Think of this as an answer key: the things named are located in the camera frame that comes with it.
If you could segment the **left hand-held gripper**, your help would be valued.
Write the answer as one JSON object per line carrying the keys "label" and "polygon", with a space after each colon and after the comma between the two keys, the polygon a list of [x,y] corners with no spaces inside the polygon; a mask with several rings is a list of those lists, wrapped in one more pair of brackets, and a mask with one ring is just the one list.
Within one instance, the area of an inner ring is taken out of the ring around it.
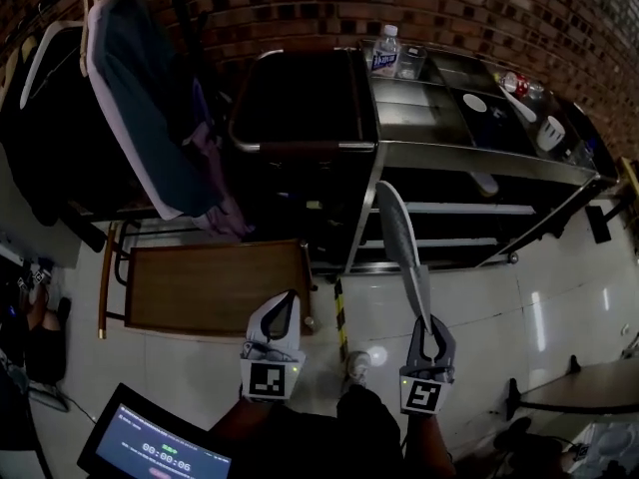
{"label": "left hand-held gripper", "polygon": [[244,397],[291,398],[307,358],[300,349],[300,319],[301,300],[293,289],[281,300],[279,295],[269,298],[253,312],[240,358]]}

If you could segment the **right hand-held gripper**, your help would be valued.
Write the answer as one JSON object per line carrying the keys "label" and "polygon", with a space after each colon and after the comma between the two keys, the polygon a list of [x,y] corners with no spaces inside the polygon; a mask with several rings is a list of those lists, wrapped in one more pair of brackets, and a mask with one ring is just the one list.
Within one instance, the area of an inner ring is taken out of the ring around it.
{"label": "right hand-held gripper", "polygon": [[400,411],[407,415],[436,415],[454,382],[456,341],[447,326],[432,315],[431,329],[438,351],[430,361],[424,353],[427,336],[420,316],[414,324],[406,364],[399,371]]}

